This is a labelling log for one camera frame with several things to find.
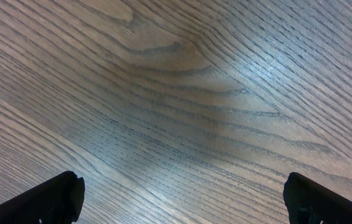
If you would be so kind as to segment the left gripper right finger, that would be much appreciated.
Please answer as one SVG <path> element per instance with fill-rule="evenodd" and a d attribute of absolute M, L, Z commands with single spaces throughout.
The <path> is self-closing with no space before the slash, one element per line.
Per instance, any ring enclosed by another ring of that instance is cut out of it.
<path fill-rule="evenodd" d="M 352 201 L 297 172 L 289 174 L 283 198 L 290 224 L 352 223 Z"/>

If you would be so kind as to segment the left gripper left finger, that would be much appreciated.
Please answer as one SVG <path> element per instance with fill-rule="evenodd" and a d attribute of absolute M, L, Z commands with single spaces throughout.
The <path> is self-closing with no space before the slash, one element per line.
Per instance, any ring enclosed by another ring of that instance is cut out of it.
<path fill-rule="evenodd" d="M 71 224 L 84 198 L 84 179 L 66 171 L 0 204 L 0 224 Z"/>

